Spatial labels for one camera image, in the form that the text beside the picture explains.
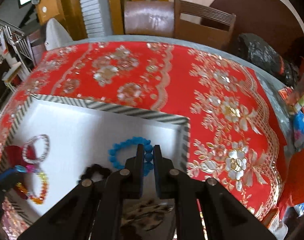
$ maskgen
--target floral tablecloth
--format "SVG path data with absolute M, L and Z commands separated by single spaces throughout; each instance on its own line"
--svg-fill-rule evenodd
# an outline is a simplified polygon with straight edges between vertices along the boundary
M 190 177 L 215 177 L 259 220 L 278 200 L 286 176 L 286 141 L 254 71 L 232 60 L 148 42 L 97 42 L 49 51 L 3 111 L 0 157 L 14 114 L 34 93 L 186 116 Z M 4 208 L 8 234 L 27 228 L 8 201 Z

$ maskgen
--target bracelet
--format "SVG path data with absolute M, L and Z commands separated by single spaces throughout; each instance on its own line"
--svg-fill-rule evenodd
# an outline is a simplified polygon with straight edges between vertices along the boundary
M 44 152 L 43 152 L 43 154 L 41 155 L 40 158 L 37 158 L 36 160 L 30 160 L 27 157 L 28 146 L 34 144 L 39 139 L 43 139 L 44 142 L 45 142 Z M 39 163 L 43 162 L 44 159 L 47 157 L 47 155 L 49 153 L 49 147 L 50 147 L 50 140 L 49 140 L 49 137 L 46 134 L 41 134 L 41 135 L 33 136 L 30 140 L 28 140 L 24 144 L 23 150 L 22 150 L 22 158 L 23 158 L 23 160 L 26 163 L 29 163 L 29 164 L 39 164 Z
M 48 178 L 46 174 L 41 169 L 36 168 L 34 165 L 27 165 L 26 168 L 20 165 L 16 165 L 15 168 L 18 172 L 35 173 L 39 176 L 42 181 L 42 189 L 39 197 L 36 197 L 30 193 L 20 182 L 17 183 L 16 186 L 24 195 L 27 196 L 28 199 L 31 199 L 35 204 L 43 204 L 48 190 Z
M 154 168 L 153 164 L 151 163 L 151 161 L 153 160 L 153 146 L 150 143 L 151 140 L 147 140 L 143 137 L 133 137 L 132 139 L 127 139 L 126 141 L 121 142 L 119 144 L 115 143 L 113 144 L 113 148 L 108 151 L 110 155 L 109 160 L 114 168 L 118 170 L 124 169 L 124 165 L 121 165 L 116 159 L 117 152 L 131 145 L 143 144 L 145 151 L 144 159 L 146 160 L 143 166 L 143 175 L 144 177 L 146 177 L 149 172 Z

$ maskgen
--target metal rivet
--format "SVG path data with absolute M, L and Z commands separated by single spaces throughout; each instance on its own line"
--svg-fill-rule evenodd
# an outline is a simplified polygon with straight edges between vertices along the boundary
M 92 180 L 90 180 L 90 179 L 82 180 L 82 186 L 83 187 L 89 187 L 89 186 L 91 186 L 91 184 L 92 184 Z
M 128 169 L 122 169 L 122 170 L 120 170 L 120 174 L 122 176 L 127 176 L 130 174 L 130 171 Z
M 217 181 L 215 178 L 209 178 L 209 179 L 206 180 L 206 182 L 207 182 L 209 185 L 214 186 L 214 185 L 217 184 L 218 181 Z
M 171 169 L 171 170 L 170 170 L 170 174 L 171 174 L 172 176 L 178 176 L 179 171 L 178 171 L 177 169 Z

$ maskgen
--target multicolored beaded bracelet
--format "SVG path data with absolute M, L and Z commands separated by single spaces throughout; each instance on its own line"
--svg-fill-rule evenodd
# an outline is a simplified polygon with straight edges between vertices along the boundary
M 132 139 L 127 139 L 126 141 L 121 142 L 119 144 L 115 143 L 113 145 L 113 148 L 108 151 L 110 155 L 109 160 L 114 168 L 118 170 L 124 169 L 124 165 L 121 165 L 116 159 L 118 151 L 123 148 L 127 148 L 131 145 L 143 144 L 145 150 L 144 159 L 146 160 L 143 166 L 143 175 L 147 176 L 149 172 L 154 168 L 153 164 L 151 163 L 151 161 L 153 160 L 153 146 L 150 143 L 151 140 L 147 140 L 143 137 L 133 137 Z
M 27 165 L 27 167 L 23 167 L 20 165 L 15 166 L 16 170 L 23 173 L 35 173 L 39 176 L 39 178 L 42 181 L 42 189 L 39 197 L 34 196 L 31 194 L 23 185 L 22 183 L 17 183 L 16 186 L 18 189 L 25 194 L 28 199 L 31 199 L 35 204 L 41 205 L 44 202 L 45 196 L 48 191 L 48 178 L 46 174 L 39 168 L 36 168 L 34 165 Z

